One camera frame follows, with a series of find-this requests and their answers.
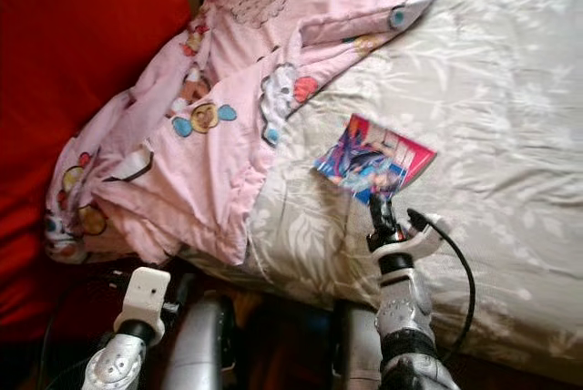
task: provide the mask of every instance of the bedsheet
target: bedsheet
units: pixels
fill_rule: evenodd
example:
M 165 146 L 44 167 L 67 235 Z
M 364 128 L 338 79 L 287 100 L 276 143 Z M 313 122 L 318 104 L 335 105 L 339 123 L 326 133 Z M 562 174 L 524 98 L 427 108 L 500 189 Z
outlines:
M 434 0 L 205 0 L 70 139 L 46 196 L 49 254 L 86 262 L 183 244 L 239 264 L 288 117 Z
M 357 111 L 439 152 L 394 205 L 444 216 L 474 270 L 464 351 L 583 384 L 582 11 L 583 0 L 439 0 L 290 118 L 245 264 L 182 256 L 306 303 L 376 305 L 368 212 L 312 171 Z M 419 265 L 450 344 L 468 300 L 463 269 L 445 246 Z

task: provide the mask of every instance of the red fabric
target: red fabric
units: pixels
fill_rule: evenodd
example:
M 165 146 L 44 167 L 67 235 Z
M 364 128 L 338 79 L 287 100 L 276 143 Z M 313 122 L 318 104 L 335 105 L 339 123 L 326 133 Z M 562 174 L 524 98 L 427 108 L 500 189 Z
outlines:
M 187 0 L 0 0 L 0 341 L 38 337 L 85 272 L 42 246 L 46 185 L 66 141 L 130 87 L 189 19 Z

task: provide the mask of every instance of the black cable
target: black cable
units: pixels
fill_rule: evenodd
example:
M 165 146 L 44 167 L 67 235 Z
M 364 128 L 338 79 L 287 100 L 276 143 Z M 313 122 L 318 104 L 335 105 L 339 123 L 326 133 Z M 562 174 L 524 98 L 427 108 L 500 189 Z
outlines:
M 48 340 L 51 334 L 51 330 L 53 329 L 53 323 L 55 322 L 58 313 L 61 311 L 61 308 L 65 304 L 66 300 L 68 299 L 69 294 L 71 294 L 77 288 L 87 285 L 93 281 L 101 281 L 101 282 L 109 282 L 115 284 L 117 287 L 120 288 L 127 288 L 128 287 L 128 279 L 129 276 L 123 272 L 113 271 L 111 274 L 102 274 L 102 275 L 95 275 L 95 276 L 88 276 L 80 280 L 79 282 L 73 283 L 69 285 L 66 290 L 64 290 L 61 295 L 58 297 L 56 301 L 55 308 L 51 313 L 50 318 L 48 319 L 48 323 L 46 324 L 45 334 L 43 336 L 43 343 L 41 345 L 40 350 L 40 359 L 39 359 L 39 366 L 38 366 L 38 377 L 36 378 L 36 390 L 43 390 L 43 383 L 45 381 L 44 374 L 46 369 L 46 357 L 48 351 Z
M 462 329 L 462 332 L 455 339 L 454 344 L 449 349 L 449 351 L 446 352 L 440 358 L 442 363 L 446 363 L 449 359 L 451 359 L 451 357 L 453 355 L 455 355 L 459 352 L 459 349 L 461 348 L 462 343 L 464 342 L 465 337 L 467 336 L 467 333 L 469 332 L 470 327 L 472 326 L 472 321 L 474 320 L 474 309 L 476 308 L 476 282 L 474 281 L 474 274 L 472 273 L 472 269 L 470 268 L 470 265 L 467 263 L 467 260 L 465 259 L 464 254 L 462 253 L 460 248 L 457 247 L 457 244 L 455 244 L 455 242 L 450 238 L 450 236 L 447 234 L 447 232 L 445 232 L 443 229 L 441 229 L 439 226 L 437 226 L 435 223 L 433 223 L 431 220 L 429 220 L 427 217 L 425 217 L 424 214 L 422 214 L 421 212 L 418 212 L 418 211 L 412 210 L 412 209 L 408 209 L 407 213 L 411 217 L 421 218 L 423 221 L 426 222 L 426 224 L 428 224 L 429 226 L 434 228 L 435 231 L 437 233 L 439 233 L 439 235 L 441 235 L 441 238 L 443 238 L 445 241 L 447 241 L 447 244 L 449 244 L 451 246 L 451 248 L 454 250 L 455 254 L 457 255 L 457 258 L 459 258 L 459 261 L 464 266 L 465 274 L 467 275 L 467 282 L 469 284 L 469 289 L 470 289 L 470 298 L 469 298 L 469 304 L 467 306 L 467 314 L 465 315 L 464 328 Z
M 41 345 L 40 350 L 40 360 L 38 362 L 38 377 L 36 378 L 36 390 L 43 390 L 43 383 L 45 381 L 44 375 L 46 369 L 46 353 L 48 351 L 48 340 L 51 334 L 51 330 L 53 329 L 53 323 L 55 322 L 58 313 L 61 311 L 61 308 L 65 304 L 66 299 L 68 299 L 69 294 L 71 294 L 77 288 L 86 285 L 90 282 L 101 279 L 102 278 L 100 276 L 89 276 L 85 279 L 82 279 L 80 282 L 76 282 L 69 285 L 58 297 L 55 308 L 53 309 L 53 312 L 51 313 L 51 316 L 48 319 L 48 323 L 46 324 L 45 335 L 43 336 L 43 343 Z
M 67 374 L 70 374 L 72 371 L 74 371 L 75 369 L 77 369 L 79 366 L 81 365 L 86 365 L 86 363 L 89 362 L 89 360 L 91 359 L 93 355 L 88 356 L 87 358 L 83 358 L 82 360 L 77 361 L 76 363 L 70 365 L 67 369 L 65 369 L 64 371 L 62 371 L 61 373 L 59 373 L 57 376 L 55 376 L 55 379 L 53 379 L 50 384 L 45 387 L 45 390 L 51 390 L 53 385 L 55 385 L 58 381 L 60 381 L 61 379 L 63 379 L 63 377 Z

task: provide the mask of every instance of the cartoon print blanket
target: cartoon print blanket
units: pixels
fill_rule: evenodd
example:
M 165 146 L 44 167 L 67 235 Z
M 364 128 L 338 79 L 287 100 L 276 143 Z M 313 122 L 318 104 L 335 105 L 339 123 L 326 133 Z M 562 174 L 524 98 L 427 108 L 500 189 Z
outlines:
M 241 263 L 293 112 L 433 1 L 206 0 L 66 144 L 46 197 L 47 252 L 163 262 L 188 245 Z

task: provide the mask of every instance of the floral pattern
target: floral pattern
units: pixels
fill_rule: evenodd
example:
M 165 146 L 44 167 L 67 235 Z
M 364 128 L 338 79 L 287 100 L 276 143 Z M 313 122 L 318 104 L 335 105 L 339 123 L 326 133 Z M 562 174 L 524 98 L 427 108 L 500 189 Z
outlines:
M 581 3 L 438 0 L 414 30 L 312 98 L 281 132 L 236 281 L 319 306 L 378 304 L 367 209 L 312 172 L 358 112 L 439 152 L 394 205 L 445 217 L 474 269 L 465 351 L 583 384 Z M 437 338 L 450 344 L 467 307 L 464 271 L 446 246 L 418 265 Z

